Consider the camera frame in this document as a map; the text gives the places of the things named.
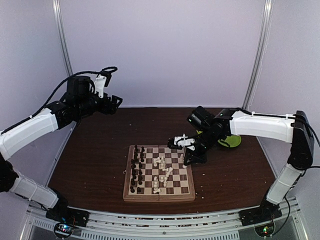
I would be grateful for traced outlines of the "white king chess piece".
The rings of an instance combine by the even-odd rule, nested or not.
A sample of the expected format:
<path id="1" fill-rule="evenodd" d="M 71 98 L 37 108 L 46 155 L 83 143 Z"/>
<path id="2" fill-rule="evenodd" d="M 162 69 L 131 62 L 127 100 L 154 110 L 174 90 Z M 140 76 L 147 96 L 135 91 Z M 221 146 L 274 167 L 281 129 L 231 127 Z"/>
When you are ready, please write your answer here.
<path id="1" fill-rule="evenodd" d="M 187 148 L 184 148 L 184 149 L 183 149 L 183 152 L 182 152 L 182 154 L 184 154 L 184 161 L 183 161 L 183 165 L 182 165 L 182 167 L 183 167 L 184 169 L 186 169 L 187 166 L 188 166 L 188 164 L 187 164 L 187 159 L 186 159 L 186 151 L 187 151 L 187 150 L 188 150 Z"/>

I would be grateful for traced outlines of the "wooden chess board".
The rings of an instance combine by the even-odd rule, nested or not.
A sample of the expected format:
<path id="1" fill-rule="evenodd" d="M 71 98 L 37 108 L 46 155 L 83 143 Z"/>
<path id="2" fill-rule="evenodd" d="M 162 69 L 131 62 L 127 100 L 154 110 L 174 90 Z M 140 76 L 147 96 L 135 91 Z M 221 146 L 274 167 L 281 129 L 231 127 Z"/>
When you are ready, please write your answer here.
<path id="1" fill-rule="evenodd" d="M 123 200 L 126 202 L 190 202 L 196 198 L 192 167 L 184 166 L 185 150 L 165 145 L 131 145 Z"/>

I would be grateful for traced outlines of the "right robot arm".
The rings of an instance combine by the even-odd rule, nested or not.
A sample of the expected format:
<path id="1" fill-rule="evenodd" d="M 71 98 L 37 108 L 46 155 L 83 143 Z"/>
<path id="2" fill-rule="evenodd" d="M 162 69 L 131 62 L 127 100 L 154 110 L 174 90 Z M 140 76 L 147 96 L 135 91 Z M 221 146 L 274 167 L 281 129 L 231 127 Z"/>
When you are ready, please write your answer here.
<path id="1" fill-rule="evenodd" d="M 313 166 L 315 146 L 320 144 L 305 112 L 257 113 L 236 107 L 223 108 L 213 114 L 198 106 L 186 120 L 200 132 L 185 138 L 189 154 L 185 158 L 186 165 L 205 161 L 207 151 L 213 145 L 231 136 L 255 137 L 288 147 L 287 160 L 266 193 L 267 202 L 256 210 L 259 220 L 268 220 L 276 212 L 275 205 L 288 193 L 298 200 L 303 199 L 306 175 Z"/>

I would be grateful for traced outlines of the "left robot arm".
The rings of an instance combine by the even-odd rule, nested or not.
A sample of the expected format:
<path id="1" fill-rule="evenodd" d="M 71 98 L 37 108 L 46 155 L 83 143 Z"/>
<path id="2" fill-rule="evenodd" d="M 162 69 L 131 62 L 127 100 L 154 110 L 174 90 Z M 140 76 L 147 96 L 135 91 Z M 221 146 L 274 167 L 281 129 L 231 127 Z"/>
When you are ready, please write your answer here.
<path id="1" fill-rule="evenodd" d="M 61 222 L 72 218 L 72 211 L 66 207 L 66 200 L 49 187 L 36 183 L 14 169 L 9 159 L 22 148 L 44 135 L 61 130 L 69 124 L 79 123 L 96 112 L 113 115 L 122 103 L 122 98 L 108 96 L 104 89 L 109 85 L 115 67 L 96 72 L 96 79 L 90 78 L 91 71 L 75 73 L 65 80 L 65 94 L 60 100 L 47 100 L 34 114 L 0 133 L 0 190 L 12 192 L 29 201 L 37 202 Z"/>

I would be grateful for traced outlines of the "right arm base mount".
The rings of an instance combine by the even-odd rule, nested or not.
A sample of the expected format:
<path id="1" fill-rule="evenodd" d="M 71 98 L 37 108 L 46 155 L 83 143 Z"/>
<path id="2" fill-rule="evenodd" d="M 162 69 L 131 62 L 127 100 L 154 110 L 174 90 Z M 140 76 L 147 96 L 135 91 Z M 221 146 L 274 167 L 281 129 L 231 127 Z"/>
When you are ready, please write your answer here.
<path id="1" fill-rule="evenodd" d="M 262 200 L 258 207 L 241 210 L 239 218 L 242 226 L 254 225 L 255 233 L 259 237 L 271 237 L 275 233 L 274 220 L 282 216 L 279 204 Z"/>

